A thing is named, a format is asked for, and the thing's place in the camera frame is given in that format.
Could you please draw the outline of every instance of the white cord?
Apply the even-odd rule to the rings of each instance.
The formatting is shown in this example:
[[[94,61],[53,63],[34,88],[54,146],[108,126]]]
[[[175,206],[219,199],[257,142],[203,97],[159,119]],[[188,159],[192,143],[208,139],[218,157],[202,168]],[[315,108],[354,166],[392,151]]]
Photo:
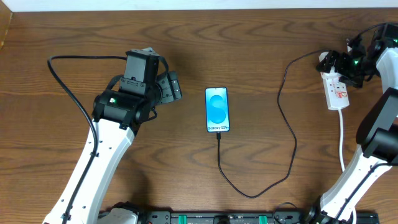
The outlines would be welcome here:
[[[341,171],[344,172],[344,170],[345,170],[344,159],[343,159],[344,122],[343,122],[343,113],[341,112],[341,109],[338,110],[338,116],[340,118],[340,143],[338,145],[338,157],[340,158]],[[353,208],[353,223],[352,224],[356,224],[355,207]]]

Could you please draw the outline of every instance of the white wall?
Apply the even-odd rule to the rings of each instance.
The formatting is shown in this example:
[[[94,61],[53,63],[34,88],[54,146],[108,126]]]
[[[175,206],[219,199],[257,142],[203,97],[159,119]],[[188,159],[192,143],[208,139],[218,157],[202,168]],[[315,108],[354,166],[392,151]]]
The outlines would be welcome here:
[[[2,0],[13,12],[398,7],[398,0]]]

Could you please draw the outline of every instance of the wooden table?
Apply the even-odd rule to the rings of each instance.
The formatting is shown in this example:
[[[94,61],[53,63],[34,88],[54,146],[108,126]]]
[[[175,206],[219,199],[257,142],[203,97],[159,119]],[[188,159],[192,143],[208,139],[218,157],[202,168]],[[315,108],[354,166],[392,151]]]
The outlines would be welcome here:
[[[80,157],[88,125],[46,64],[51,55],[124,55],[153,47],[178,71],[183,100],[159,106],[122,158],[102,208],[119,201],[179,210],[308,208],[341,174],[338,113],[326,107],[317,56],[295,63],[281,96],[298,139],[291,176],[262,197],[246,199],[220,175],[216,136],[205,129],[205,88],[227,86],[231,131],[221,141],[226,175],[256,194],[287,172],[294,141],[277,108],[286,65],[321,48],[345,50],[345,39],[373,24],[398,21],[398,9],[129,11],[15,13],[0,51],[0,222],[40,223],[55,205]],[[62,80],[88,111],[117,60],[58,60]],[[379,78],[349,88],[345,162],[357,128],[381,96]],[[358,203],[398,218],[393,169]]]

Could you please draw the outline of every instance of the blue phone screen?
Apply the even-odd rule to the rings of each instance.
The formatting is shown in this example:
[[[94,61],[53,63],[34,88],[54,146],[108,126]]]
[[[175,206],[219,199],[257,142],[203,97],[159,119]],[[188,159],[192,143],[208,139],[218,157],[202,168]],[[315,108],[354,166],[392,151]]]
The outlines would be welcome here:
[[[228,97],[225,87],[206,89],[207,131],[229,131]]]

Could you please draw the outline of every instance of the power strip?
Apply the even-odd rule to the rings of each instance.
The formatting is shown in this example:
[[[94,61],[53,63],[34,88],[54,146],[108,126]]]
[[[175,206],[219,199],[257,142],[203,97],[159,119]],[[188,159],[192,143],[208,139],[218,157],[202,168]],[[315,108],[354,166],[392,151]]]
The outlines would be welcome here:
[[[328,52],[319,55],[319,61],[321,62],[327,54]],[[340,76],[335,72],[334,67],[331,68],[330,73],[321,72],[329,110],[341,110],[349,106],[346,85],[338,81]]]

